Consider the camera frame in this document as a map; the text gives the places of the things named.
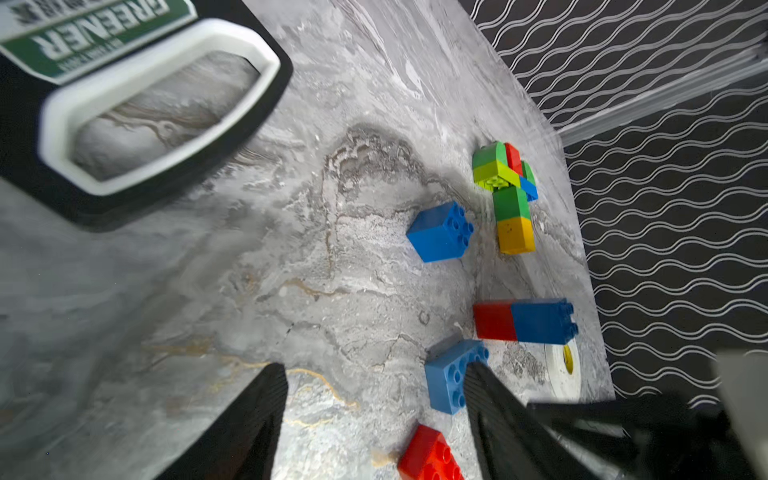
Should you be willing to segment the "red long lego brick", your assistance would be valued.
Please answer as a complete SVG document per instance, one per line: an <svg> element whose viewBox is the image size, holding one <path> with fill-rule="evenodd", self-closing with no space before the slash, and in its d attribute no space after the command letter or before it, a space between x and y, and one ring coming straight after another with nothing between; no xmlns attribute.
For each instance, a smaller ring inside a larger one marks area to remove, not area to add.
<svg viewBox="0 0 768 480"><path fill-rule="evenodd" d="M462 471L443 434L419 424L397 470L405 480L462 480Z"/></svg>

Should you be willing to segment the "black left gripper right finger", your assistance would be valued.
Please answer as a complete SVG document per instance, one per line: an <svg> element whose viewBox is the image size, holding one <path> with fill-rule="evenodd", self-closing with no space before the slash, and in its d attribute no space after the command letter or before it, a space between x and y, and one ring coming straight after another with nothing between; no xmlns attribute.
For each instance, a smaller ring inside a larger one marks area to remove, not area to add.
<svg viewBox="0 0 768 480"><path fill-rule="evenodd" d="M484 479L593 479L491 369L468 364L464 397Z"/></svg>

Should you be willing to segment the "yellow square lego brick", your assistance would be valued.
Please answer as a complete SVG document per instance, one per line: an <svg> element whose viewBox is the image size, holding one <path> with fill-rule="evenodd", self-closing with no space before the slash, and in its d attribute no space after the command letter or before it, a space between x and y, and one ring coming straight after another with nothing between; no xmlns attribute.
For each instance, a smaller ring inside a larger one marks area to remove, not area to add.
<svg viewBox="0 0 768 480"><path fill-rule="evenodd" d="M514 217L497 223L499 250L506 255L530 253L536 250L530 219Z"/></svg>

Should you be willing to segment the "red square lego brick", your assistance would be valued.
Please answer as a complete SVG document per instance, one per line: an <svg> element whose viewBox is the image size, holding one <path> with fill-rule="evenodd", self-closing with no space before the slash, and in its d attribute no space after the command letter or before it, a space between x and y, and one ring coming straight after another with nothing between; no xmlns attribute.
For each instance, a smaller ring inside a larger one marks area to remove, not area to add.
<svg viewBox="0 0 768 480"><path fill-rule="evenodd" d="M481 302L473 305L477 336L483 340L514 342L518 340L511 303Z"/></svg>

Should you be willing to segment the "blue square lego brick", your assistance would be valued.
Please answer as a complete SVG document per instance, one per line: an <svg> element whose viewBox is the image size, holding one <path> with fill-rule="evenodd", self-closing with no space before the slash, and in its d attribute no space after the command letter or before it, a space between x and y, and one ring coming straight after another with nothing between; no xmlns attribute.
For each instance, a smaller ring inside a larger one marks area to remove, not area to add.
<svg viewBox="0 0 768 480"><path fill-rule="evenodd" d="M565 298L516 301L510 310L520 342L566 345L579 333L574 307Z"/></svg>

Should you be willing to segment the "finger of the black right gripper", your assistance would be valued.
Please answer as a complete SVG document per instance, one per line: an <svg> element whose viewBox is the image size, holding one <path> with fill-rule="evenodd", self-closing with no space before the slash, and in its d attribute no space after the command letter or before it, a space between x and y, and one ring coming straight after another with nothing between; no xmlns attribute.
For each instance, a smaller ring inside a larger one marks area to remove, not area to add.
<svg viewBox="0 0 768 480"><path fill-rule="evenodd" d="M527 410L542 422L594 421L643 429L694 429L696 415L679 397L647 395L592 403L529 402Z"/></svg>

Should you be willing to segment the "green small lego brick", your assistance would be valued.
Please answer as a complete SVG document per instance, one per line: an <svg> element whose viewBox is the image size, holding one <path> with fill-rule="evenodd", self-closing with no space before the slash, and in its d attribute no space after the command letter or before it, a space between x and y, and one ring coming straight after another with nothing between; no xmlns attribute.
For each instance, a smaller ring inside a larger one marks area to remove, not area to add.
<svg viewBox="0 0 768 480"><path fill-rule="evenodd" d="M531 219L529 202L524 190L516 186L499 189L492 194L497 222L513 219Z"/></svg>
<svg viewBox="0 0 768 480"><path fill-rule="evenodd" d="M500 162L503 166L508 165L507 149L504 142L492 142L489 145L479 148L473 153L472 168L477 169L488 163Z"/></svg>

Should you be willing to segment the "lime green long lego brick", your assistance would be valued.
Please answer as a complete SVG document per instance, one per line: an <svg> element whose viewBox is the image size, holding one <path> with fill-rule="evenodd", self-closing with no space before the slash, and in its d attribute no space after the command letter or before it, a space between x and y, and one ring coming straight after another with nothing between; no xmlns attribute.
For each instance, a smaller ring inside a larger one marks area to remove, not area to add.
<svg viewBox="0 0 768 480"><path fill-rule="evenodd" d="M520 176L496 160L474 168L473 180L476 185L491 193L507 187L521 187Z"/></svg>

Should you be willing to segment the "light blue long lego brick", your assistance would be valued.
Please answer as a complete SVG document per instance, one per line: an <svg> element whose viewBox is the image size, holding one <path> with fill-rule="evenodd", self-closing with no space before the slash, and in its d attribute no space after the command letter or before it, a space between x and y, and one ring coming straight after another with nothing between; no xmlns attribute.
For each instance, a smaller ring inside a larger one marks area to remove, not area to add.
<svg viewBox="0 0 768 480"><path fill-rule="evenodd" d="M463 340L425 364L430 406L455 415L466 406L464 378L472 362L488 364L490 356L482 340Z"/></svg>

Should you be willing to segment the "white tape roll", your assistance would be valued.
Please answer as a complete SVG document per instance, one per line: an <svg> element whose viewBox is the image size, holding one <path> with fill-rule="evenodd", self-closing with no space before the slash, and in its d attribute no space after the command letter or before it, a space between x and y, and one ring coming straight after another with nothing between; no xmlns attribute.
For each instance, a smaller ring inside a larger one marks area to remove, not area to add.
<svg viewBox="0 0 768 480"><path fill-rule="evenodd" d="M545 359L549 383L558 400L576 402L581 397L581 365L576 341L565 345L546 345Z"/></svg>

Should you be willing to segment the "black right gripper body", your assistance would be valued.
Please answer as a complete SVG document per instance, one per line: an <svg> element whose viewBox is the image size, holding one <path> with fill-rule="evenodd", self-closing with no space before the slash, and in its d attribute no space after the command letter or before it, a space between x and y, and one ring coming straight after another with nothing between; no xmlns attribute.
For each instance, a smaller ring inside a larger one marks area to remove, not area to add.
<svg viewBox="0 0 768 480"><path fill-rule="evenodd" d="M599 413L626 433L617 458L638 479L756 479L724 411L700 413L672 395L616 399Z"/></svg>

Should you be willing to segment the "green lego brick back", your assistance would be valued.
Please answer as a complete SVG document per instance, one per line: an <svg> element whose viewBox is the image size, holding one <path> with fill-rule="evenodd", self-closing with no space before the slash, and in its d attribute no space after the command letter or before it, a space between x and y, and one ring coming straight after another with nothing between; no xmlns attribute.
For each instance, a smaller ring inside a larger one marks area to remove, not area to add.
<svg viewBox="0 0 768 480"><path fill-rule="evenodd" d="M522 160L521 165L525 179L529 183L536 185L536 179L531 165L526 160Z"/></svg>

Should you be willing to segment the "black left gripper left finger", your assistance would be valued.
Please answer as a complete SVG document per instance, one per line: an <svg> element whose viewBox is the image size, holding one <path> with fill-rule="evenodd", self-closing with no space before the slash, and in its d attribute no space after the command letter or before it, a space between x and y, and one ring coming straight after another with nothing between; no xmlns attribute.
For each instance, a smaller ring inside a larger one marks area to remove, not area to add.
<svg viewBox="0 0 768 480"><path fill-rule="evenodd" d="M288 394L285 367L271 363L159 479L269 479Z"/></svg>

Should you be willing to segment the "black socket set holder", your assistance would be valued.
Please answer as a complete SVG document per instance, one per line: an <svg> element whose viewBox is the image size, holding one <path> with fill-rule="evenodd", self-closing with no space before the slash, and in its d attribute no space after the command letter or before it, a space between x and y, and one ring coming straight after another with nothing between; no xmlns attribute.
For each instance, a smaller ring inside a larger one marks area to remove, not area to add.
<svg viewBox="0 0 768 480"><path fill-rule="evenodd" d="M108 179L75 162L83 124L216 51L245 59L258 74L216 124ZM1 177L80 228L119 228L242 147L292 73L288 54L241 1L5 1Z"/></svg>

